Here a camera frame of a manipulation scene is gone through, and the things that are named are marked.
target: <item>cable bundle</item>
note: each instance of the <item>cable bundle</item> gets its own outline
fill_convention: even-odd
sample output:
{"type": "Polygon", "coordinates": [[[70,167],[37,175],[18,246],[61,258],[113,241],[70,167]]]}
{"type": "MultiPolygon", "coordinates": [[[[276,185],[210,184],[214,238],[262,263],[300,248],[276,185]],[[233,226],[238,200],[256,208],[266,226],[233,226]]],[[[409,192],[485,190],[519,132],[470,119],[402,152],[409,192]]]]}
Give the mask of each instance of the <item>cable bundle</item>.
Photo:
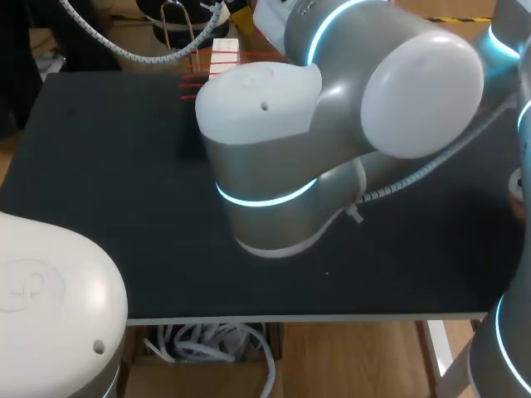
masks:
{"type": "Polygon", "coordinates": [[[183,325],[173,335],[173,325],[165,328],[157,327],[157,347],[147,338],[144,339],[146,347],[168,363],[175,362],[235,362],[242,358],[248,347],[252,345],[251,337],[258,341],[255,350],[263,349],[269,375],[265,382],[260,398],[266,398],[273,389],[275,383],[275,361],[273,354],[266,341],[266,326],[262,323],[263,333],[244,323],[197,323],[183,325]],[[236,344],[224,343],[228,335],[238,337],[236,344]]]}

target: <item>white joint cap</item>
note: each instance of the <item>white joint cap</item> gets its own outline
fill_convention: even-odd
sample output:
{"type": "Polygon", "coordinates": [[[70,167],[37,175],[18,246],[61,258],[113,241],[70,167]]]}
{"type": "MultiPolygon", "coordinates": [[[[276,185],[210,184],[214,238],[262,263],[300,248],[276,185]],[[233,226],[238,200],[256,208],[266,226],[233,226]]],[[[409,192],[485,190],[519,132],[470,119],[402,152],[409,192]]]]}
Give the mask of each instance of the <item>white joint cap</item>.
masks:
{"type": "Polygon", "coordinates": [[[451,32],[416,36],[395,49],[371,76],[361,108],[375,149],[420,158],[443,149],[475,116],[484,75],[474,48],[451,32]]]}
{"type": "Polygon", "coordinates": [[[308,133],[322,88],[316,65],[255,62],[209,80],[196,100],[201,133],[226,145],[308,133]]]}
{"type": "Polygon", "coordinates": [[[124,282],[75,232],[0,213],[0,396],[66,398],[119,349],[124,282]]]}

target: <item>coiled cable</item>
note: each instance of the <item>coiled cable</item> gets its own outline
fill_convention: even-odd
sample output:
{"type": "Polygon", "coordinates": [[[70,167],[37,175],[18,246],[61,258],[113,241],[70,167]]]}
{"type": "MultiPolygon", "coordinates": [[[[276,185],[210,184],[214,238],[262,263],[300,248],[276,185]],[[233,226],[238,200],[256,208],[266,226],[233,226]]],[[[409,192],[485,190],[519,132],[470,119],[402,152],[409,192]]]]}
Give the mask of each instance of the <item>coiled cable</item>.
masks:
{"type": "Polygon", "coordinates": [[[505,110],[513,108],[515,106],[515,96],[510,95],[506,98],[500,105],[496,107],[495,110],[483,121],[482,124],[474,128],[469,134],[464,138],[456,141],[450,147],[445,149],[439,154],[435,159],[431,160],[426,166],[420,170],[414,172],[409,177],[403,178],[402,180],[395,182],[387,187],[380,188],[376,191],[366,193],[358,200],[358,204],[367,203],[368,201],[375,201],[392,193],[401,191],[402,189],[409,187],[414,182],[417,182],[433,172],[438,168],[442,163],[446,162],[466,145],[471,143],[475,138],[477,138],[483,131],[485,131],[505,110]]]}
{"type": "Polygon", "coordinates": [[[114,52],[115,54],[119,56],[127,58],[128,60],[139,62],[139,63],[144,63],[144,64],[164,64],[166,62],[175,61],[175,60],[178,60],[179,58],[189,55],[193,50],[197,49],[205,41],[205,39],[207,39],[210,33],[212,33],[223,11],[222,0],[216,0],[216,4],[213,7],[211,7],[212,17],[210,18],[210,21],[208,22],[208,24],[205,26],[202,32],[199,33],[199,35],[195,38],[195,40],[193,40],[190,44],[188,44],[183,49],[177,52],[174,52],[173,54],[167,55],[167,56],[138,56],[136,54],[133,54],[132,52],[124,50],[122,47],[116,46],[112,41],[102,36],[87,21],[85,21],[85,19],[83,19],[83,17],[70,5],[68,0],[59,0],[59,2],[66,9],[66,12],[68,12],[70,16],[74,18],[74,20],[87,33],[89,33],[92,37],[94,37],[97,41],[99,41],[109,50],[111,50],[112,52],[114,52]]]}

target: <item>metal rod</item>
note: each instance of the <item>metal rod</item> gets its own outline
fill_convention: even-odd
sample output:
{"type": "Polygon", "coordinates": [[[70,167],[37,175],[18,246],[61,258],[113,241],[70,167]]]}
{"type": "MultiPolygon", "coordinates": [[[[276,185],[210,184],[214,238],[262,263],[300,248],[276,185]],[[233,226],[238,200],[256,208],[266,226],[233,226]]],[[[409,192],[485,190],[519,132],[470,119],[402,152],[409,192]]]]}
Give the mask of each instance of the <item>metal rod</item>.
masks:
{"type": "MultiPolygon", "coordinates": [[[[164,30],[164,36],[166,38],[166,47],[171,50],[172,47],[170,46],[169,44],[169,36],[168,36],[168,25],[166,23],[166,16],[164,15],[164,7],[166,7],[168,4],[170,5],[173,5],[173,6],[177,6],[179,7],[181,10],[183,10],[183,13],[184,13],[184,19],[186,20],[186,24],[188,26],[188,31],[190,32],[190,37],[192,38],[192,41],[195,40],[195,35],[193,34],[193,28],[192,28],[192,22],[190,21],[190,16],[188,15],[188,11],[186,9],[186,7],[183,6],[182,3],[180,3],[178,0],[167,0],[166,2],[164,2],[161,6],[160,6],[160,18],[162,19],[162,22],[163,22],[163,30],[164,30]]],[[[196,70],[196,68],[194,68],[194,64],[193,64],[193,60],[192,59],[195,59],[196,61],[196,64],[197,64],[197,68],[199,68],[199,64],[200,64],[200,60],[199,60],[199,54],[195,51],[195,53],[192,55],[190,55],[189,57],[190,59],[190,65],[192,67],[192,70],[196,70]]]]}

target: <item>glowing blue light ring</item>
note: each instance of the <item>glowing blue light ring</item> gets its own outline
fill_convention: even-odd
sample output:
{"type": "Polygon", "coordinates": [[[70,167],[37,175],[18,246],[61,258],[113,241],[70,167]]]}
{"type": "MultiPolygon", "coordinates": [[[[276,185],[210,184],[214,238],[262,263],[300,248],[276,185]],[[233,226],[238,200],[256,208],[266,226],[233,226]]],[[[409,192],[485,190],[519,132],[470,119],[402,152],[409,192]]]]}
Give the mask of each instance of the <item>glowing blue light ring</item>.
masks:
{"type": "Polygon", "coordinates": [[[492,25],[489,26],[489,37],[490,40],[494,43],[494,45],[498,47],[498,49],[502,51],[505,55],[510,56],[511,58],[514,58],[516,60],[520,59],[520,54],[517,51],[513,50],[511,47],[505,45],[500,40],[498,40],[498,37],[496,37],[492,32],[492,25]]]}
{"type": "Polygon", "coordinates": [[[219,193],[222,195],[222,197],[234,203],[235,205],[245,206],[245,207],[268,207],[268,206],[280,205],[282,203],[286,203],[287,201],[291,201],[292,199],[295,199],[296,197],[299,197],[300,195],[308,191],[316,182],[317,182],[317,178],[308,182],[306,185],[304,185],[302,188],[298,189],[297,191],[292,192],[289,195],[286,195],[285,197],[277,197],[276,199],[270,199],[269,201],[243,201],[241,199],[236,199],[235,197],[229,197],[224,191],[222,191],[222,189],[217,184],[216,184],[216,187],[219,193]]]}
{"type": "Polygon", "coordinates": [[[520,112],[520,116],[518,117],[518,124],[516,125],[516,131],[520,131],[520,125],[522,123],[522,119],[525,116],[525,113],[531,108],[531,100],[522,108],[522,112],[520,112]]]}
{"type": "Polygon", "coordinates": [[[102,398],[107,398],[107,396],[109,395],[110,393],[110,390],[113,388],[115,382],[116,382],[116,379],[118,379],[118,374],[119,374],[119,366],[118,366],[118,370],[116,371],[116,374],[114,375],[114,379],[113,379],[113,382],[110,383],[110,386],[109,386],[109,389],[107,390],[107,392],[105,392],[105,394],[103,395],[102,398]]]}
{"type": "Polygon", "coordinates": [[[329,27],[330,23],[343,11],[345,11],[347,8],[350,8],[354,4],[358,4],[359,2],[365,2],[367,0],[349,0],[348,2],[344,2],[339,7],[337,7],[335,10],[332,11],[330,15],[328,15],[323,23],[321,23],[321,26],[315,33],[314,39],[312,40],[311,45],[309,46],[309,52],[308,52],[308,62],[307,65],[311,64],[314,61],[314,55],[315,50],[317,50],[317,45],[319,44],[319,40],[321,40],[321,36],[323,35],[324,31],[326,31],[326,28],[329,27]]]}
{"type": "Polygon", "coordinates": [[[509,369],[513,372],[514,377],[516,377],[516,380],[519,381],[519,383],[522,385],[525,390],[531,394],[531,386],[529,386],[528,383],[525,382],[524,378],[518,373],[516,370],[516,367],[514,367],[513,363],[511,362],[509,358],[509,354],[505,351],[504,342],[501,339],[501,333],[499,332],[499,309],[501,308],[501,302],[503,301],[504,297],[499,300],[498,308],[496,309],[496,338],[498,339],[498,345],[499,349],[501,351],[501,355],[504,357],[505,362],[507,363],[507,366],[509,369]]]}

